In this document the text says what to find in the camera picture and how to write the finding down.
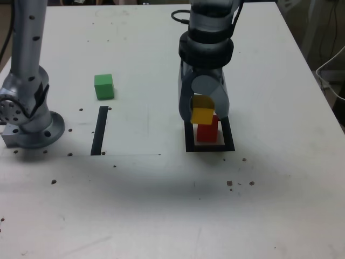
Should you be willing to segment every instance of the block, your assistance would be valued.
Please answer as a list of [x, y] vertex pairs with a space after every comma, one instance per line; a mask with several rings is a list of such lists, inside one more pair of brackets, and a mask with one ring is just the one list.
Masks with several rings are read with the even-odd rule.
[[218, 117], [213, 115], [211, 125], [198, 125], [196, 140], [198, 142], [216, 143], [218, 136]]
[[114, 99], [114, 84], [111, 74], [96, 75], [94, 85], [98, 100]]
[[193, 108], [215, 109], [215, 104], [213, 100], [208, 96], [195, 94], [193, 96], [192, 102], [193, 102]]
[[203, 124], [203, 125], [211, 125], [212, 124], [212, 116], [213, 109], [206, 109], [206, 108], [193, 108], [192, 118], [190, 120], [193, 124]]
[[192, 118], [191, 123], [211, 125], [215, 104], [208, 96], [194, 95], [192, 99]]

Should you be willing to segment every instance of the red cube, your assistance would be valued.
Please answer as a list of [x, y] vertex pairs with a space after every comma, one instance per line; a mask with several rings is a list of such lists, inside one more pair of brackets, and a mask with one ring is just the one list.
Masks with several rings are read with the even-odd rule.
[[211, 125], [198, 125], [196, 140], [198, 142], [216, 143], [218, 135], [218, 117], [213, 115]]

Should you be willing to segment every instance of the cube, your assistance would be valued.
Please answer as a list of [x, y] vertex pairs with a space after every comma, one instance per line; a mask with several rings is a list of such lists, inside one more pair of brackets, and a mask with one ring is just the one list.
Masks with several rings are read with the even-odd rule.
[[218, 117], [213, 115], [211, 125], [198, 125], [196, 141], [216, 143], [218, 136]]
[[211, 125], [215, 104], [208, 96], [194, 95], [192, 99], [193, 111], [191, 123]]
[[211, 125], [213, 112], [213, 109], [193, 108], [192, 118], [190, 122], [192, 124]]
[[98, 100], [114, 99], [114, 84], [111, 74], [96, 75], [94, 85]]

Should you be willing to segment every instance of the green cube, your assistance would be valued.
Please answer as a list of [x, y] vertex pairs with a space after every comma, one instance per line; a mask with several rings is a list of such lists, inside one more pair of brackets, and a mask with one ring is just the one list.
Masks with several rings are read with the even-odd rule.
[[98, 74], [95, 76], [95, 90], [98, 100], [114, 99], [114, 84], [111, 74]]

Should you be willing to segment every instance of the yellow cube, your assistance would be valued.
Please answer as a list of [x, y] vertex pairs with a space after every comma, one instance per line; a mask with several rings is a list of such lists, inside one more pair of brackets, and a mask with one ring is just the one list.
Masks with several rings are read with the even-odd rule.
[[196, 94], [193, 96], [193, 108], [207, 108], [214, 109], [215, 104], [213, 100], [208, 96], [203, 96], [201, 94]]
[[214, 109], [193, 108], [191, 123], [211, 125]]
[[193, 124], [211, 125], [213, 120], [213, 112], [215, 111], [215, 104], [208, 96], [194, 95], [193, 112], [190, 120]]

